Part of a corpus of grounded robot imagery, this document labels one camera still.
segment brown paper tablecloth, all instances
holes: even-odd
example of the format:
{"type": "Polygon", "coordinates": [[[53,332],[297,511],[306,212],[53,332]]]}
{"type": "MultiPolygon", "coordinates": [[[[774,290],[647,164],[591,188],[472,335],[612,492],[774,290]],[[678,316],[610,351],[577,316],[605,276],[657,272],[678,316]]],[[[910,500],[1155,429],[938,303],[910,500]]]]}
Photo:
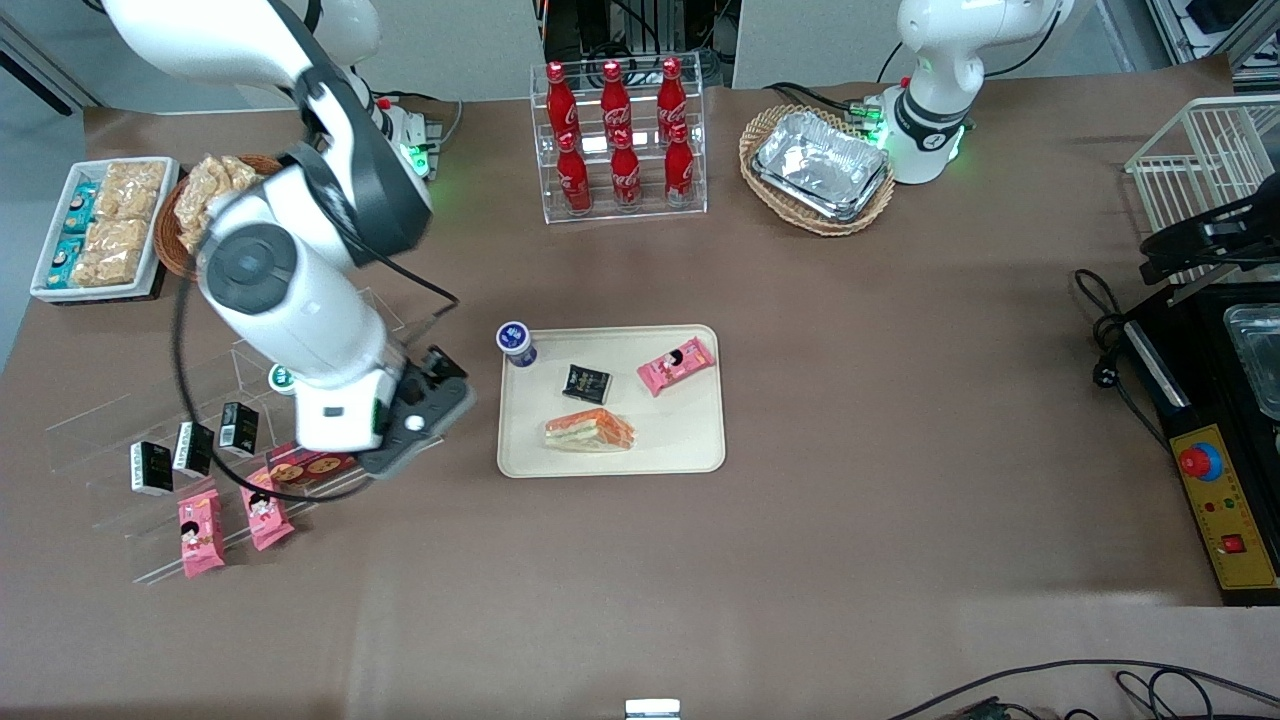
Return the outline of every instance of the brown paper tablecloth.
{"type": "MultiPolygon", "coordinates": [[[[739,177],[768,92],[710,94],[707,217],[556,228],[527,105],[470,106],[402,261],[463,299],[431,340],[472,373],[476,409],[262,564],[193,582],[129,584],[123,541],[88,528],[87,478],[51,475],[44,437],[169,375],[173,283],[150,304],[32,304],[0,382],[3,714],[617,717],[671,696],[690,719],[874,719],[1068,656],[1274,691],[1280,611],[1216,607],[1167,459],[1089,382],[1092,314],[1069,291],[1089,266],[1143,296],[1120,165],[1185,101],[1229,91],[1217,61],[991,82],[946,174],[840,241],[783,224],[739,177]],[[513,318],[714,328],[724,466],[503,478],[493,332],[513,318]]],[[[93,156],[187,163],[300,135],[289,114],[93,111],[86,129],[93,156]]],[[[435,306],[383,269],[355,282],[410,320],[435,306]]],[[[236,340],[195,305],[192,361],[236,340]]],[[[1100,670],[991,691],[1123,710],[1100,670]]]]}

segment pink wrapper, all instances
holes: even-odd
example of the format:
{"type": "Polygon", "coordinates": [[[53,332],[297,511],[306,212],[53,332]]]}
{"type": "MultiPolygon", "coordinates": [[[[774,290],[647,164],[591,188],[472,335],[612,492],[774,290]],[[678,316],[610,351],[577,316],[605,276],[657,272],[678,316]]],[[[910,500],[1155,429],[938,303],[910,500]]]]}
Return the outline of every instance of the pink wrapper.
{"type": "Polygon", "coordinates": [[[703,341],[695,337],[662,357],[640,365],[636,373],[640,374],[640,380],[649,388],[649,392],[658,397],[663,388],[714,364],[716,359],[712,357],[710,351],[707,350],[703,341]]]}
{"type": "Polygon", "coordinates": [[[178,503],[178,532],[182,534],[182,570],[188,578],[227,565],[223,559],[221,505],[218,491],[209,489],[178,503]]]}
{"type": "MultiPolygon", "coordinates": [[[[279,486],[271,479],[266,470],[259,470],[248,477],[248,482],[269,491],[279,491],[279,486]]],[[[244,515],[248,516],[248,532],[253,537],[253,547],[266,550],[284,536],[293,532],[293,525],[284,516],[284,507],[279,500],[262,493],[241,488],[241,500],[244,502],[244,515]]]]}

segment gray floor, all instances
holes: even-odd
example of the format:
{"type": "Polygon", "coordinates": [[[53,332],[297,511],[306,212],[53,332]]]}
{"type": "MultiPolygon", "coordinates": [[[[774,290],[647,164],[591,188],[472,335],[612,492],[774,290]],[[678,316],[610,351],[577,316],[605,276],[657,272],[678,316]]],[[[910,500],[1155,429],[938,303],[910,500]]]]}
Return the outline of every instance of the gray floor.
{"type": "MultiPolygon", "coordinates": [[[[1092,10],[1066,51],[1055,59],[1048,74],[1102,74],[1125,69],[1152,69],[1164,59],[1143,0],[1103,0],[1106,8],[1092,10]],[[1117,28],[1123,53],[1117,58],[1112,37],[1117,28]]],[[[41,3],[19,0],[6,10],[27,24],[33,37],[63,59],[82,79],[101,78],[91,87],[114,106],[148,111],[230,109],[247,106],[230,88],[202,87],[174,81],[146,67],[114,36],[105,18],[77,15],[84,23],[76,32],[36,27],[47,18],[41,3]],[[29,10],[23,15],[23,9],[29,10]],[[102,76],[106,58],[122,56],[115,72],[102,76]]],[[[31,274],[49,228],[50,215],[72,163],[83,159],[84,146],[78,117],[63,118],[37,100],[6,73],[0,73],[0,369],[8,363],[14,338],[27,310],[31,274]]]]}

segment red emergency stop button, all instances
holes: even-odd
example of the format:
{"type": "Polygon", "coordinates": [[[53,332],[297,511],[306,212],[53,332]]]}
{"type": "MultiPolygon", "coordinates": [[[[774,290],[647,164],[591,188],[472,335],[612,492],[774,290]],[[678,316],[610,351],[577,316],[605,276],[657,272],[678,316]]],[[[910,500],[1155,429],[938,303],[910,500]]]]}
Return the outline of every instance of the red emergency stop button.
{"type": "Polygon", "coordinates": [[[1178,466],[1206,483],[1222,477],[1222,455],[1207,442],[1197,442],[1178,455],[1178,466]]]}
{"type": "Polygon", "coordinates": [[[1244,538],[1240,536],[1222,536],[1222,552],[1228,555],[1244,552],[1244,538]]]}

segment red bottle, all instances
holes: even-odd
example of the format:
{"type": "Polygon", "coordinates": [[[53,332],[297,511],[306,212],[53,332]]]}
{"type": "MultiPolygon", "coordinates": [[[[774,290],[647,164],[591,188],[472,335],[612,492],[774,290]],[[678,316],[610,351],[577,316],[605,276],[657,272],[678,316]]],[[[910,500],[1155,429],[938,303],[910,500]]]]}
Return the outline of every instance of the red bottle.
{"type": "Polygon", "coordinates": [[[608,138],[609,147],[631,147],[631,97],[622,87],[622,65],[617,60],[604,61],[600,113],[604,114],[604,137],[608,138]]]}
{"type": "Polygon", "coordinates": [[[658,142],[671,142],[671,128],[685,124],[685,86],[680,83],[680,58],[662,61],[658,90],[658,142]]]}
{"type": "Polygon", "coordinates": [[[564,65],[558,60],[547,63],[547,79],[550,86],[547,91],[547,117],[552,122],[552,132],[556,133],[556,142],[561,136],[568,136],[576,143],[581,136],[577,126],[577,100],[573,91],[564,85],[564,65]]]}
{"type": "Polygon", "coordinates": [[[613,170],[613,199],[618,210],[635,213],[640,209],[640,159],[631,149],[631,131],[620,136],[625,143],[613,151],[609,167],[613,170]]]}
{"type": "Polygon", "coordinates": [[[561,176],[561,190],[568,204],[570,215],[585,215],[591,211],[591,188],[586,183],[586,163],[577,154],[577,142],[571,135],[559,136],[561,156],[556,169],[561,176]]]}
{"type": "Polygon", "coordinates": [[[689,126],[671,128],[667,146],[667,205],[685,208],[694,199],[694,151],[689,149],[689,126]]]}

